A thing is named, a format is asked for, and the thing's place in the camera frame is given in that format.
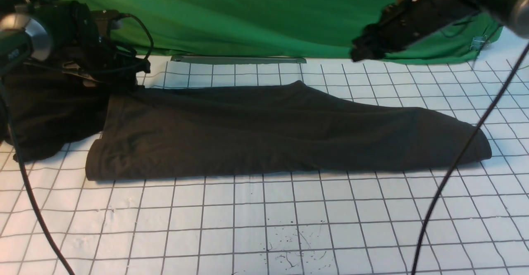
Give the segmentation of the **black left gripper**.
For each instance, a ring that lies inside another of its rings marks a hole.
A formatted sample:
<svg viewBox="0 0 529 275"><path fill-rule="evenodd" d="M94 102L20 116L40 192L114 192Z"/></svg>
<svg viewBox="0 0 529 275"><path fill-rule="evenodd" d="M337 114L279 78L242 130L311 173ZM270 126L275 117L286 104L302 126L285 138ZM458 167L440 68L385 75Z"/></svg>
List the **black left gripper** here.
<svg viewBox="0 0 529 275"><path fill-rule="evenodd" d="M131 44L112 39L111 32L121 28L123 19L134 19L151 41L147 27L138 17L117 10L95 10L89 15L78 25L75 44L64 51L68 60L62 64L63 72L97 85L134 89L138 85L137 74L151 72L152 49L144 57L138 57Z"/></svg>

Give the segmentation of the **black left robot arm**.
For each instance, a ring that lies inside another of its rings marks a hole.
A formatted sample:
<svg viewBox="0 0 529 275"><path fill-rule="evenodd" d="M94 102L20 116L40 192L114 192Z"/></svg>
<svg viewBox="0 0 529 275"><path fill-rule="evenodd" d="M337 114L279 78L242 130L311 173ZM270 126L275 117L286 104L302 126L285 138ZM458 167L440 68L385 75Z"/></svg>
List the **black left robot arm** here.
<svg viewBox="0 0 529 275"><path fill-rule="evenodd" d="M139 72L149 73L153 37L142 21L150 48L138 57L130 44L111 39L122 19L117 10L90 10L77 1L41 1L15 6L1 19L1 76L26 64L71 74L89 83L134 88Z"/></svg>

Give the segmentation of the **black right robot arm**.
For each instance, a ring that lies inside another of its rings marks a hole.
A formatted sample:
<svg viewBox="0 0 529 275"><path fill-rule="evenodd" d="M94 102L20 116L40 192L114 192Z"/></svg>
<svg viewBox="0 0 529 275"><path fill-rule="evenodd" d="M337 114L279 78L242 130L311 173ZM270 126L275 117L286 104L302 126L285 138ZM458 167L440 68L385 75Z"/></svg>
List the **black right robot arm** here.
<svg viewBox="0 0 529 275"><path fill-rule="evenodd" d="M352 41L350 57L355 62L381 60L480 13L528 38L528 9L528 0L395 0Z"/></svg>

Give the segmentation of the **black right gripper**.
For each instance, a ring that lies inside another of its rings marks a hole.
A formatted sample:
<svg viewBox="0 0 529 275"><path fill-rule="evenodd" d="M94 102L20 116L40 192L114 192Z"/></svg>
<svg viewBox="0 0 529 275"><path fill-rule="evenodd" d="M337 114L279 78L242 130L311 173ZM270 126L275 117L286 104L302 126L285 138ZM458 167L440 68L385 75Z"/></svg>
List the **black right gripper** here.
<svg viewBox="0 0 529 275"><path fill-rule="evenodd" d="M379 21L368 24L352 41L351 60L381 60L387 54L405 51L475 13L476 7L466 0L405 0L388 5Z"/></svg>

